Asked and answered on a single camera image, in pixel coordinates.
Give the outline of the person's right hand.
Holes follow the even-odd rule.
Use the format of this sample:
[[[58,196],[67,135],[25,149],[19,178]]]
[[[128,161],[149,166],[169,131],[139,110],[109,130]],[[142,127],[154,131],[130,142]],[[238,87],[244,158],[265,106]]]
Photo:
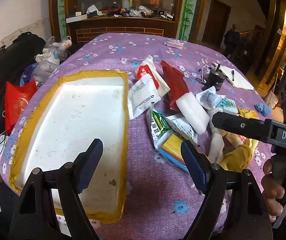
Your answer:
[[[267,211],[270,217],[271,223],[275,222],[276,218],[283,212],[283,206],[277,202],[278,199],[282,199],[285,190],[279,185],[272,176],[272,163],[268,159],[263,165],[264,176],[261,180],[263,187],[263,199],[265,201]]]

